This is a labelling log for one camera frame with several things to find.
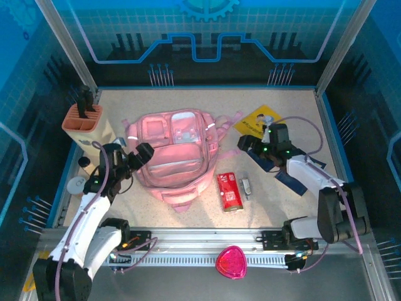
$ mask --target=white round cap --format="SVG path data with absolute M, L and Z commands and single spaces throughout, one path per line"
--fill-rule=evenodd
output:
M 73 177 L 71 180 L 68 181 L 67 191 L 70 194 L 80 194 L 83 192 L 83 187 L 85 183 L 86 179 L 84 177 Z

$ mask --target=clear plastic pocket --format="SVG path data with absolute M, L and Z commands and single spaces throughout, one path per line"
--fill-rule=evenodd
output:
M 193 143 L 201 139 L 197 119 L 192 112 L 181 112 L 171 117 L 174 144 Z

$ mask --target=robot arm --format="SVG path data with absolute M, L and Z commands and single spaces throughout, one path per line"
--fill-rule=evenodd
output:
M 92 174 L 85 183 L 80 208 L 71 226 L 48 259 L 38 259 L 33 267 L 33 276 L 39 301 L 54 301 L 56 268 L 61 254 L 66 253 L 61 264 L 61 301 L 86 301 L 92 280 L 106 257 L 115 248 L 121 250 L 130 239 L 130 226 L 124 219 L 108 218 L 99 227 L 99 222 L 108 211 L 115 196 L 121 189 L 121 182 L 129 179 L 132 172 L 140 169 L 152 158 L 154 150 L 149 144 L 140 144 L 138 154 L 124 154 L 121 145 L 106 144 L 109 173 L 107 183 L 100 196 L 93 201 L 100 190 L 106 173 L 106 162 L 100 156 L 98 174 Z M 67 237 L 70 237 L 66 249 Z
M 317 216 L 284 222 L 287 243 L 305 238 L 323 238 L 327 243 L 336 243 L 354 237 L 352 222 L 340 207 L 343 198 L 338 187 L 345 192 L 358 235 L 371 231 L 363 193 L 357 184 L 345 183 L 305 156 L 305 152 L 291 143 L 285 124 L 271 124 L 265 131 L 269 133 L 269 143 L 245 135 L 239 139 L 238 147 L 242 151 L 252 149 L 256 155 L 272 160 L 274 165 L 308 188 L 318 200 Z

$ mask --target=yellow booklet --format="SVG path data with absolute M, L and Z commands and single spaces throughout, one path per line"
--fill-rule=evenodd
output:
M 234 128 L 242 135 L 253 135 L 257 138 L 263 138 L 263 122 L 258 122 L 258 116 L 263 114 L 264 116 L 272 116 L 274 120 L 279 120 L 282 117 L 275 111 L 269 108 L 267 105 L 262 105 L 255 111 L 250 113 L 247 117 L 240 120 L 234 125 Z

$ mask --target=black knob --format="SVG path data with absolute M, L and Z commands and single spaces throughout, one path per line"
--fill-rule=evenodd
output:
M 88 167 L 90 164 L 90 159 L 88 157 L 80 157 L 78 159 L 78 165 L 81 166 L 82 168 Z

